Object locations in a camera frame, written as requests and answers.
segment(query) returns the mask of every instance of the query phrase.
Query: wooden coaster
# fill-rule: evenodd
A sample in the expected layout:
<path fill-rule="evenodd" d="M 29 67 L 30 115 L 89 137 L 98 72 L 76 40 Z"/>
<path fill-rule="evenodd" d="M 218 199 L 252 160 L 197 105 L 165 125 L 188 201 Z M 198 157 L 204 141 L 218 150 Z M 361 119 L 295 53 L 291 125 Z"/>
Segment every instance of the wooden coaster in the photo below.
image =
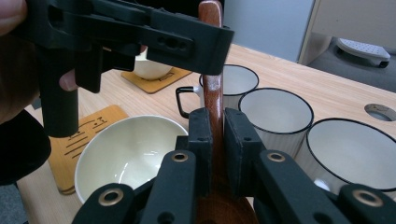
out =
<path fill-rule="evenodd" d="M 49 166 L 58 190 L 62 194 L 75 192 L 74 176 L 79 155 L 85 146 L 104 128 L 128 115 L 117 105 L 111 105 L 78 121 L 78 132 L 66 138 L 50 138 L 52 152 Z"/>
<path fill-rule="evenodd" d="M 173 67 L 168 74 L 155 80 L 146 80 L 138 77 L 134 72 L 122 72 L 121 76 L 134 83 L 142 91 L 148 94 L 155 93 L 191 74 L 191 71 Z"/>

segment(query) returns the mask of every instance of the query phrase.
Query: mug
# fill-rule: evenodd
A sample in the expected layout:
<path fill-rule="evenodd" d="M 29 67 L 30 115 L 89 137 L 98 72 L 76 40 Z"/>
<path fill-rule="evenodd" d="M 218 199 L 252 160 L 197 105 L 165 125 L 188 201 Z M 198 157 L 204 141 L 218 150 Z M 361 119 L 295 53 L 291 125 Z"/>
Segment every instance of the mug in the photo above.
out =
<path fill-rule="evenodd" d="M 241 97 L 238 108 L 246 114 L 267 149 L 295 157 L 314 111 L 300 96 L 281 89 L 261 88 Z"/>
<path fill-rule="evenodd" d="M 396 199 L 396 141 L 353 119 L 322 119 L 307 132 L 296 162 L 320 187 L 338 194 L 363 184 Z"/>
<path fill-rule="evenodd" d="M 249 68 L 235 64 L 225 64 L 223 68 L 223 108 L 238 109 L 239 99 L 245 93 L 252 91 L 259 85 L 259 77 Z M 180 115 L 187 119 L 189 113 L 184 111 L 180 94 L 194 92 L 200 97 L 200 106 L 205 106 L 203 76 L 200 76 L 199 86 L 179 87 L 176 89 L 177 108 Z"/>

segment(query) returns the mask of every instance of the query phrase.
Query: white bowl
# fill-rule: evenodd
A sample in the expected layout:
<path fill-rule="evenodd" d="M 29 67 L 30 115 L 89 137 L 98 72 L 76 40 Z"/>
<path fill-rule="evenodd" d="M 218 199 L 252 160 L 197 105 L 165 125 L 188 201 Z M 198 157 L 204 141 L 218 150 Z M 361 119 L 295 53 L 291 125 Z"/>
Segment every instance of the white bowl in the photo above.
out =
<path fill-rule="evenodd" d="M 158 79 L 168 74 L 172 66 L 148 60 L 146 58 L 147 52 L 145 50 L 135 58 L 134 73 L 147 80 Z"/>
<path fill-rule="evenodd" d="M 75 187 L 84 203 L 98 188 L 122 183 L 133 189 L 155 177 L 163 156 L 175 149 L 177 136 L 187 131 L 159 116 L 138 116 L 114 123 L 85 147 L 79 157 Z"/>

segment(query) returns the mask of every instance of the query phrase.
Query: mug handle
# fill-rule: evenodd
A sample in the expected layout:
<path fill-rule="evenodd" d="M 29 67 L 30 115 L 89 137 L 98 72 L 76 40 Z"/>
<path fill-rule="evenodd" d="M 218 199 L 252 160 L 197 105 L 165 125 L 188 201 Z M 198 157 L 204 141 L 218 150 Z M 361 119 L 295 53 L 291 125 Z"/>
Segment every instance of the mug handle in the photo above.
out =
<path fill-rule="evenodd" d="M 181 117 L 188 119 L 190 116 L 190 113 L 187 113 L 183 110 L 182 105 L 181 105 L 181 100 L 180 100 L 180 94 L 185 93 L 185 92 L 194 92 L 194 87 L 187 86 L 187 87 L 179 87 L 176 89 L 176 100 L 177 100 L 178 113 L 181 115 Z"/>

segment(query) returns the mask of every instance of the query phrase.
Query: light wood tabletop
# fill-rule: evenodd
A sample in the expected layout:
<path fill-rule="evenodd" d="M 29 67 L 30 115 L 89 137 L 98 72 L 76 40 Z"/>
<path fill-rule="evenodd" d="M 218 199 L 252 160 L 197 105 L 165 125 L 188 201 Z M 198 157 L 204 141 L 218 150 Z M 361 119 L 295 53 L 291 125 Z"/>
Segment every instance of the light wood tabletop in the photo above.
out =
<path fill-rule="evenodd" d="M 303 97 L 313 108 L 315 121 L 326 118 L 355 119 L 370 124 L 396 138 L 396 121 L 383 121 L 368 115 L 368 104 L 385 105 L 396 110 L 396 93 L 360 84 L 297 63 L 260 53 L 240 46 L 232 46 L 227 63 L 239 64 L 255 71 L 260 77 L 259 87 L 274 87 L 292 91 Z M 79 94 L 79 116 L 88 116 L 109 105 L 119 105 L 128 116 L 161 115 L 172 119 L 188 130 L 188 121 L 177 110 L 175 89 L 198 85 L 199 74 L 192 73 L 153 94 L 147 94 L 112 70 L 102 75 L 101 92 L 90 93 L 83 89 Z M 195 94 L 184 94 L 183 108 L 198 108 Z M 27 107 L 38 120 L 41 111 Z M 59 193 L 49 164 L 18 182 L 21 198 L 29 223 L 71 223 L 81 207 L 76 193 Z"/>

